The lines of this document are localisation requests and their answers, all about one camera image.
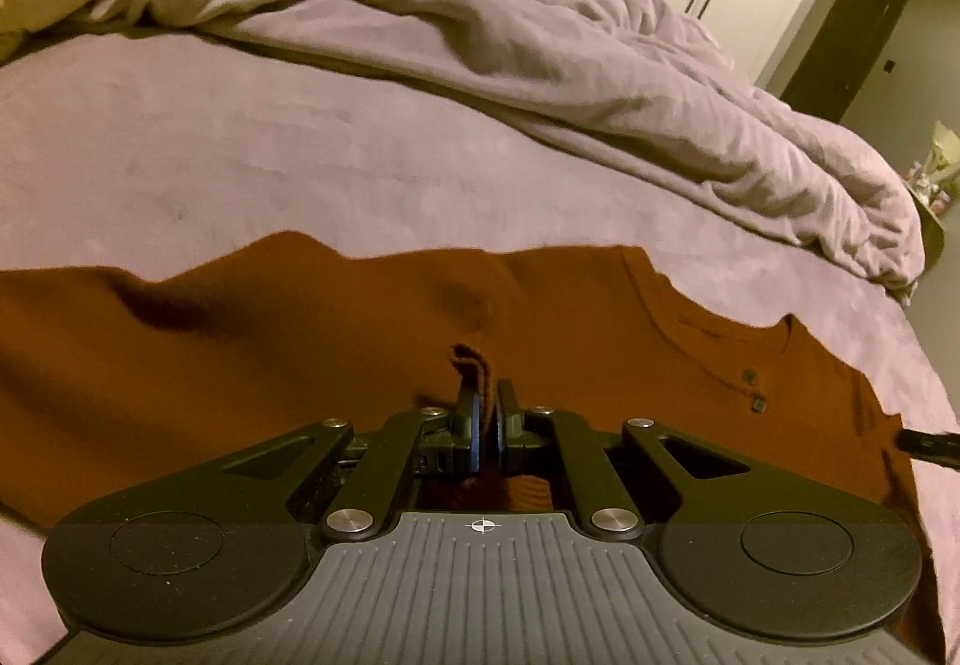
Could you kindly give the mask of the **small side table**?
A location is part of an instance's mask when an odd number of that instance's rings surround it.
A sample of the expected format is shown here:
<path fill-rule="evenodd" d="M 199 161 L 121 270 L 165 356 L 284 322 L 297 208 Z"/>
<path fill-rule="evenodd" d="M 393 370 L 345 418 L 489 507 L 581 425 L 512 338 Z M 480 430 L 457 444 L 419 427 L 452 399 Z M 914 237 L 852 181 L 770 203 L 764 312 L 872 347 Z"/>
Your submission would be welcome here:
<path fill-rule="evenodd" d="M 908 192 L 913 199 L 914 208 L 918 212 L 921 220 L 921 236 L 923 236 L 924 248 L 924 270 L 929 272 L 932 267 L 940 261 L 942 252 L 946 247 L 947 233 L 944 223 L 940 222 L 939 216 L 931 210 L 931 207 L 924 204 L 921 195 L 911 186 L 907 186 Z"/>

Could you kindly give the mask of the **brown knit cardigan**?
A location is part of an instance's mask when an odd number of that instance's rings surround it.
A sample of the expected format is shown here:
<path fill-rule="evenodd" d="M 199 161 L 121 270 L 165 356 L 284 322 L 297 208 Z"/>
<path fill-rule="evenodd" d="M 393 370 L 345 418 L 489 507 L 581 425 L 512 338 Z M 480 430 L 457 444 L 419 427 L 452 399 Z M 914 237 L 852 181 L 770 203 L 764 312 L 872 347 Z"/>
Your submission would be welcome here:
<path fill-rule="evenodd" d="M 919 517 L 862 372 L 797 317 L 750 327 L 638 248 L 348 259 L 279 233 L 161 282 L 2 277 L 2 501 L 37 527 L 324 417 L 454 402 L 462 369 L 613 431 L 647 417 Z"/>

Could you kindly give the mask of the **purple bed sheet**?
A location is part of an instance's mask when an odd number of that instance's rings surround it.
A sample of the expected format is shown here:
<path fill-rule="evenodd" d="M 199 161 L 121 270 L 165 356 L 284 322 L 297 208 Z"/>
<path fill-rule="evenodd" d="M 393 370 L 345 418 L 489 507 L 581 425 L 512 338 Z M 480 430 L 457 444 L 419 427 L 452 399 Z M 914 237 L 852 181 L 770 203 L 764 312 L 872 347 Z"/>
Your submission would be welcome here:
<path fill-rule="evenodd" d="M 2 277 L 107 267 L 161 282 L 279 233 L 348 259 L 638 248 L 716 316 L 797 317 L 898 429 L 955 422 L 882 285 L 407 80 L 141 28 L 55 33 L 3 67 Z M 958 477 L 910 462 L 929 553 L 901 631 L 952 663 Z"/>

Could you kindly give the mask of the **purple crumpled duvet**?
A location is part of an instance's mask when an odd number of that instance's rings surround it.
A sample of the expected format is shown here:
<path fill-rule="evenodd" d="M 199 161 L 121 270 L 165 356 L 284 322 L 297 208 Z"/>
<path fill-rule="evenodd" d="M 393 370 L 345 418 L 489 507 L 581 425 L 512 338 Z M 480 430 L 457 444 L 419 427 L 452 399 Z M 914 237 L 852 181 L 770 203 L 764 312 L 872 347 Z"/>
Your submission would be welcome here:
<path fill-rule="evenodd" d="M 88 22 L 190 28 L 407 80 L 544 144 L 910 296 L 918 212 L 861 137 L 750 82 L 664 0 L 96 0 Z"/>

